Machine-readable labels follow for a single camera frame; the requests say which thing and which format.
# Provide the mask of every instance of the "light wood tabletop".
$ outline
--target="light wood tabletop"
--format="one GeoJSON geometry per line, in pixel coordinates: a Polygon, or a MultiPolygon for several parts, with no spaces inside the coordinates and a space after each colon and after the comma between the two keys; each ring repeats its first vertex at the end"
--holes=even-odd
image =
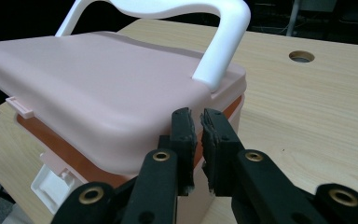
{"type": "MultiPolygon", "coordinates": [[[[215,30],[138,20],[120,32],[205,50],[215,30]]],[[[358,191],[358,46],[248,32],[233,62],[247,70],[239,129],[244,146],[266,152],[308,192],[332,182],[358,191]],[[296,50],[314,60],[292,61],[289,54],[296,50]]],[[[8,105],[0,105],[0,113],[0,183],[35,223],[48,223],[52,214],[30,189],[44,149],[14,124],[8,105]]],[[[202,223],[235,223],[229,198],[214,200],[202,223]]]]}

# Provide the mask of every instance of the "white handle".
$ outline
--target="white handle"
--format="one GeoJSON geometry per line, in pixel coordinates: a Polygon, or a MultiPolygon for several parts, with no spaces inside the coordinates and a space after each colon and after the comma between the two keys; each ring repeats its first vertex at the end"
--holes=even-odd
{"type": "Polygon", "coordinates": [[[163,19],[195,12],[219,16],[216,34],[193,75],[211,91],[218,89],[251,18],[243,0],[76,0],[56,36],[71,34],[81,13],[95,1],[110,2],[122,13],[138,18],[163,19]]]}

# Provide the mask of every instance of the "plastic container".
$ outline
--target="plastic container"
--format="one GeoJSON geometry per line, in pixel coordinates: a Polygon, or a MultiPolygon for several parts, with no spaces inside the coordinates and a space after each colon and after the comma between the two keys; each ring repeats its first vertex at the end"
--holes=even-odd
{"type": "MultiPolygon", "coordinates": [[[[249,23],[249,8],[241,0],[151,1],[110,2],[141,18],[221,16],[205,53],[112,32],[69,35],[94,0],[76,0],[56,36],[0,42],[0,90],[11,96],[7,102],[20,126],[46,146],[41,156],[46,166],[32,189],[52,213],[81,183],[117,187],[136,175],[158,137],[169,134],[171,113],[178,108],[192,110],[199,138],[205,107],[224,111],[238,129],[245,71],[229,62],[249,23]]],[[[212,201],[201,153],[199,147],[196,193],[179,200],[179,222],[200,222],[212,201]]]]}

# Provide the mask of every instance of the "round hole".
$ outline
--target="round hole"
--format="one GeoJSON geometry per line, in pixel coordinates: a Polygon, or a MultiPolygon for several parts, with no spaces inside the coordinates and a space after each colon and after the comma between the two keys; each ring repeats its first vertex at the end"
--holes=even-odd
{"type": "Polygon", "coordinates": [[[79,201],[83,204],[96,203],[103,197],[103,189],[101,187],[92,187],[85,189],[79,196],[79,201]]]}
{"type": "Polygon", "coordinates": [[[310,220],[309,217],[305,216],[302,213],[293,213],[292,220],[298,224],[311,224],[312,223],[312,220],[310,220]]]}
{"type": "Polygon", "coordinates": [[[167,161],[170,158],[170,154],[166,153],[166,152],[156,152],[153,155],[153,159],[155,161],[167,161]]]}
{"type": "Polygon", "coordinates": [[[262,161],[263,160],[263,156],[256,152],[247,152],[245,154],[245,157],[249,161],[262,161]]]}
{"type": "Polygon", "coordinates": [[[155,219],[154,214],[152,212],[143,212],[138,216],[139,223],[149,224],[152,223],[155,219]]]}
{"type": "Polygon", "coordinates": [[[330,197],[337,203],[341,203],[349,207],[355,207],[358,205],[357,198],[350,192],[347,192],[346,190],[330,189],[328,193],[330,197]]]}
{"type": "Polygon", "coordinates": [[[297,63],[310,63],[315,59],[315,56],[303,50],[296,50],[289,54],[289,58],[297,63]]]}

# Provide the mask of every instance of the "box lid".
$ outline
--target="box lid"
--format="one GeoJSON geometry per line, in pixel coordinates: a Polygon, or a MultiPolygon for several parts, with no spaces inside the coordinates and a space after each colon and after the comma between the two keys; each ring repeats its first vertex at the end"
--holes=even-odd
{"type": "Polygon", "coordinates": [[[201,56],[111,32],[4,41],[0,89],[101,169],[131,175],[174,110],[190,107],[198,124],[204,107],[224,109],[245,91],[237,65],[217,92],[193,80],[201,56]]]}

